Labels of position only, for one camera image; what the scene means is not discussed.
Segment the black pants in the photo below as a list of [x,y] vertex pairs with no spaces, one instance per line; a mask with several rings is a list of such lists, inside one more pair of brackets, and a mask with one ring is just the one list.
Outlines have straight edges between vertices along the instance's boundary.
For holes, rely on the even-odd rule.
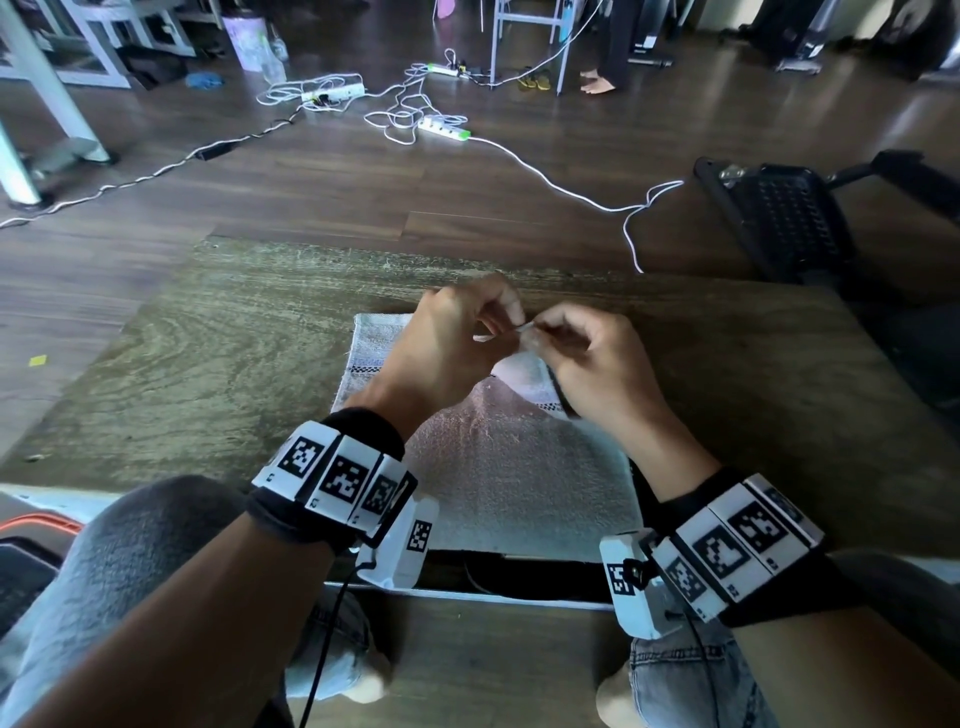
[[607,79],[614,88],[627,84],[630,66],[627,58],[634,47],[634,26],[640,15],[643,0],[613,0],[610,17],[600,24],[600,61],[597,73]]

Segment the person's right hand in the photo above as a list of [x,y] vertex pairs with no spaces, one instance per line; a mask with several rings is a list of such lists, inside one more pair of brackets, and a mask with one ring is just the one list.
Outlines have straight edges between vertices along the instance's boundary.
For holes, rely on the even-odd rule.
[[627,317],[560,303],[534,323],[521,334],[523,346],[553,370],[581,417],[622,440],[639,423],[670,414],[650,358]]

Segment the electrical socket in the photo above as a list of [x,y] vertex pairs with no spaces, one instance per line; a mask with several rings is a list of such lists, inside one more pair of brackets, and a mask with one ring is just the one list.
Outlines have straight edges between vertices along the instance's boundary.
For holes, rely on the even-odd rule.
[[339,104],[341,101],[359,98],[365,93],[367,93],[367,90],[363,84],[344,84],[332,88],[317,88],[313,91],[307,91],[300,95],[300,100],[306,103],[324,98],[329,104]]
[[460,71],[456,68],[450,68],[449,66],[443,65],[442,63],[428,63],[426,65],[426,70],[429,73],[437,73],[441,76],[453,76],[456,78],[460,75]]
[[470,138],[470,132],[468,132],[466,129],[461,129],[460,127],[451,127],[442,121],[431,119],[429,116],[424,116],[420,121],[418,121],[417,127],[425,132],[434,133],[438,136],[445,136],[446,138],[454,139],[455,141],[467,141]]

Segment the table top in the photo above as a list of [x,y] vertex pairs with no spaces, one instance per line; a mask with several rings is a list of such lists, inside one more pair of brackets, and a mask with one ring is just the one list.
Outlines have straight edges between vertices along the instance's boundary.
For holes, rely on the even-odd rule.
[[[423,288],[491,268],[211,237],[9,453],[0,482],[122,493],[177,473],[249,479],[333,402],[354,313],[410,311]],[[829,292],[505,273],[530,314],[573,300],[629,316],[694,434],[764,473],[835,546],[960,557],[960,449]]]

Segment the white towel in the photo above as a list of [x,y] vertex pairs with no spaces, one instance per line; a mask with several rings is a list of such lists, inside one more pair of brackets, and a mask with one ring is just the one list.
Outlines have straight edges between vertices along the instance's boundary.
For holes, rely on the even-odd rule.
[[[359,314],[333,409],[362,389],[409,315]],[[440,501],[430,547],[600,561],[603,536],[641,525],[626,456],[564,414],[546,365],[504,359],[469,397],[424,423],[404,460]]]

